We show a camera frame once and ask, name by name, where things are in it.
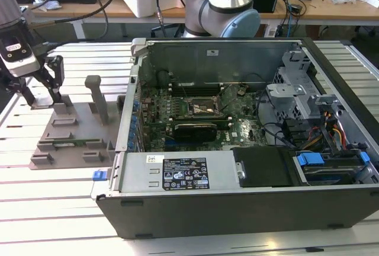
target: power supply label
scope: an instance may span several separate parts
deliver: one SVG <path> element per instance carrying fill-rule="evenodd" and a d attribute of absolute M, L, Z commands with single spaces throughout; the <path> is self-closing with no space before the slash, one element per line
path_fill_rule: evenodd
<path fill-rule="evenodd" d="M 162 184 L 166 191 L 209 189 L 206 158 L 164 159 Z"/>

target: blue tab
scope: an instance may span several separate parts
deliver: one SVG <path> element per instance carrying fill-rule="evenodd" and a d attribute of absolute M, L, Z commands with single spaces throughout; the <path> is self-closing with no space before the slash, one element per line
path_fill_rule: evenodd
<path fill-rule="evenodd" d="M 361 156 L 361 158 L 362 158 L 362 160 L 363 160 L 363 162 L 365 163 L 365 164 L 367 164 L 367 163 L 369 163 L 369 161 L 370 161 L 370 157 L 368 156 L 368 154 L 366 153 L 366 152 L 361 152 L 360 153 L 360 156 Z"/>
<path fill-rule="evenodd" d="M 300 166 L 304 166 L 307 164 L 307 162 L 304 160 L 304 158 L 300 155 L 297 157 L 298 163 L 300 163 Z"/>
<path fill-rule="evenodd" d="M 107 172 L 103 170 L 95 171 L 92 175 L 93 181 L 106 181 L 107 180 Z"/>
<path fill-rule="evenodd" d="M 305 152 L 301 153 L 300 156 L 297 157 L 300 165 L 324 165 L 325 161 L 322 158 L 321 154 L 316 152 Z"/>

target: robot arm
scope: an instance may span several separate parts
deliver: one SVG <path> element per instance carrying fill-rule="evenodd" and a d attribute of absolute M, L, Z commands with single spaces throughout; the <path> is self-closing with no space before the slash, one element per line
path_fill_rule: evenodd
<path fill-rule="evenodd" d="M 184 37 L 254 37 L 261 19 L 253 0 L 186 0 Z"/>
<path fill-rule="evenodd" d="M 55 77 L 49 74 L 45 63 Z M 47 57 L 47 48 L 34 41 L 16 0 L 0 0 L 0 88 L 22 94 L 29 105 L 48 106 L 41 105 L 27 87 L 25 78 L 29 76 L 48 89 L 52 98 L 48 105 L 61 100 L 62 57 Z"/>

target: green circuit board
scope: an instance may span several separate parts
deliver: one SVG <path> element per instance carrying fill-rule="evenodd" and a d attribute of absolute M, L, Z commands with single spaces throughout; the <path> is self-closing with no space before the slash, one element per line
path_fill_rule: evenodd
<path fill-rule="evenodd" d="M 146 150 L 218 151 L 235 146 L 267 145 L 255 118 L 255 93 L 245 91 L 246 88 L 233 85 L 219 96 L 176 97 L 168 89 L 143 88 Z M 177 124 L 217 125 L 216 139 L 200 144 L 176 142 Z"/>

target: white label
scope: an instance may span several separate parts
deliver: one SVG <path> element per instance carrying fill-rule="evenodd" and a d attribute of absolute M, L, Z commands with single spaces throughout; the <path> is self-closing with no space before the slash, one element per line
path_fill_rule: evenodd
<path fill-rule="evenodd" d="M 5 47 L 7 51 L 13 52 L 14 50 L 20 50 L 21 45 L 20 44 L 13 44 L 12 46 Z"/>
<path fill-rule="evenodd" d="M 219 55 L 219 50 L 208 50 L 207 51 L 207 56 L 218 56 Z"/>
<path fill-rule="evenodd" d="M 198 185 L 208 184 L 208 180 L 197 180 Z"/>
<path fill-rule="evenodd" d="M 74 147 L 75 145 L 73 143 L 57 143 L 54 146 L 56 148 L 69 148 L 69 147 Z"/>
<path fill-rule="evenodd" d="M 148 155 L 146 157 L 146 163 L 163 163 L 164 155 Z"/>

